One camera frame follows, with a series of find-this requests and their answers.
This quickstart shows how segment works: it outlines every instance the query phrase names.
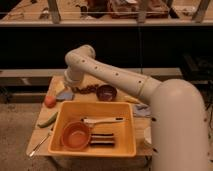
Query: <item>kitchen tool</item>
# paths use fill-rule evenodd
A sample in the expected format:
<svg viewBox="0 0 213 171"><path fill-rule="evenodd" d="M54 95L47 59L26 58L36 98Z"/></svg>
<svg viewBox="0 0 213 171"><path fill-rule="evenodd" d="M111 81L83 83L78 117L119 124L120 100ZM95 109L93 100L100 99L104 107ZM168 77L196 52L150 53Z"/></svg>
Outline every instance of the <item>kitchen tool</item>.
<svg viewBox="0 0 213 171"><path fill-rule="evenodd" d="M40 148L40 146L50 137L51 133L53 130L53 126L52 128L48 131L47 135L41 140L41 142L39 142L35 148L30 152L29 156L32 157L34 156L35 152Z"/></svg>
<svg viewBox="0 0 213 171"><path fill-rule="evenodd" d="M93 118L82 118L81 121L87 124L98 124L98 123L116 123L116 122L123 122L125 119L122 117L108 117L108 118L100 118L100 119L93 119Z"/></svg>
<svg viewBox="0 0 213 171"><path fill-rule="evenodd" d="M70 151L80 151L86 148L91 138L88 125L81 121L68 123L61 135L61 144Z"/></svg>

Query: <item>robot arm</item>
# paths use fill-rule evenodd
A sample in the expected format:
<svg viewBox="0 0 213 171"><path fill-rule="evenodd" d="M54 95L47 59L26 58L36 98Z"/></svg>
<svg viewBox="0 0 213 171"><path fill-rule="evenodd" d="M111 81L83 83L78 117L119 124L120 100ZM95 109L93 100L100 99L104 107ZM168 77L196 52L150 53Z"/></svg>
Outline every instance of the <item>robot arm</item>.
<svg viewBox="0 0 213 171"><path fill-rule="evenodd" d="M205 106L193 85L178 79L160 82L93 58L89 45L67 53L65 83L78 84L88 73L149 104L154 171L209 171Z"/></svg>

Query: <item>brown bowl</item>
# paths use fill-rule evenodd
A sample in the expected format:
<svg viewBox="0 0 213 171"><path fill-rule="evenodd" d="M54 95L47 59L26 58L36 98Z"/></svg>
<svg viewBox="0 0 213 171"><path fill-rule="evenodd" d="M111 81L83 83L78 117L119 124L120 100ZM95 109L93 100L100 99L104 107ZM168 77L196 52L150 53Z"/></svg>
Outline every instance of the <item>brown bowl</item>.
<svg viewBox="0 0 213 171"><path fill-rule="evenodd" d="M96 91L96 96L100 101L114 101L117 95L116 88L112 87L111 85L102 85L98 87Z"/></svg>
<svg viewBox="0 0 213 171"><path fill-rule="evenodd" d="M70 151L80 151L87 147L91 138L89 126L81 121L68 123L61 135L62 145Z"/></svg>

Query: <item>green vegetable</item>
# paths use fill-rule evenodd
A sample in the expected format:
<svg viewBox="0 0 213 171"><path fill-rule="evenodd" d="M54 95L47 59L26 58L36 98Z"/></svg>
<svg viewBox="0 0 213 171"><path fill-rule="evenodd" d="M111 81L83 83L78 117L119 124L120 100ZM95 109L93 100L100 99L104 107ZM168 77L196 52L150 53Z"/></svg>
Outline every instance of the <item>green vegetable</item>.
<svg viewBox="0 0 213 171"><path fill-rule="evenodd" d="M52 123L55 122L57 115L58 115L58 112L54 113L46 122L44 122L42 124L37 124L37 126L39 128L45 128L45 127L50 126Z"/></svg>

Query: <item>red fruit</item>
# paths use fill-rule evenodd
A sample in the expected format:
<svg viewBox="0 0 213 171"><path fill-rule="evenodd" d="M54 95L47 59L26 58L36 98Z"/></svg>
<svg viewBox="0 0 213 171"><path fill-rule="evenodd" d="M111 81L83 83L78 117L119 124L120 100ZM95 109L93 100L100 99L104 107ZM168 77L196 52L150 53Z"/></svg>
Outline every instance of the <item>red fruit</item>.
<svg viewBox="0 0 213 171"><path fill-rule="evenodd" d="M44 99L44 104L48 108L52 108L56 105L56 98L54 96L46 96Z"/></svg>

